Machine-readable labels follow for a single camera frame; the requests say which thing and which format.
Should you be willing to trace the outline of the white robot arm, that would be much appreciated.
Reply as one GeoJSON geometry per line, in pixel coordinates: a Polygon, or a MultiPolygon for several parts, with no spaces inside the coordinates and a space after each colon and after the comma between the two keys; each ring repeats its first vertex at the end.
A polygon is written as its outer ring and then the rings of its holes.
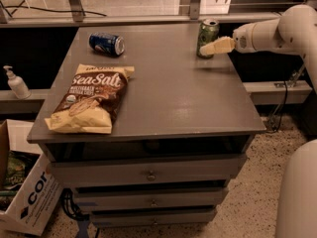
{"type": "MultiPolygon", "coordinates": [[[[298,55],[317,91],[317,11],[309,5],[292,6],[274,20],[245,24],[232,37],[221,37],[199,49],[205,56],[233,50],[298,55]]],[[[317,238],[316,139],[299,147],[286,165],[275,238],[317,238]]]]}

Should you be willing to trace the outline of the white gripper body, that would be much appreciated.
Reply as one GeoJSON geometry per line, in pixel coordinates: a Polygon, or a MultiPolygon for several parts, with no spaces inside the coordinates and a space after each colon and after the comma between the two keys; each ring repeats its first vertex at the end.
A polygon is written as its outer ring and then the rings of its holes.
{"type": "Polygon", "coordinates": [[[252,33],[254,24],[245,24],[233,31],[233,39],[235,41],[235,49],[242,54],[253,53],[252,33]]]}

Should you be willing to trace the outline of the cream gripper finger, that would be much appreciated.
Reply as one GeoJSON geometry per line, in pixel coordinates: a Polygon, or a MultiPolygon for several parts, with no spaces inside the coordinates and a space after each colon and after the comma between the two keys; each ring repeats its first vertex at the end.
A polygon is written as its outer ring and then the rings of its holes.
{"type": "Polygon", "coordinates": [[[200,52],[204,56],[212,56],[216,54],[227,54],[235,48],[235,41],[230,37],[221,37],[200,48],[200,52]]]}

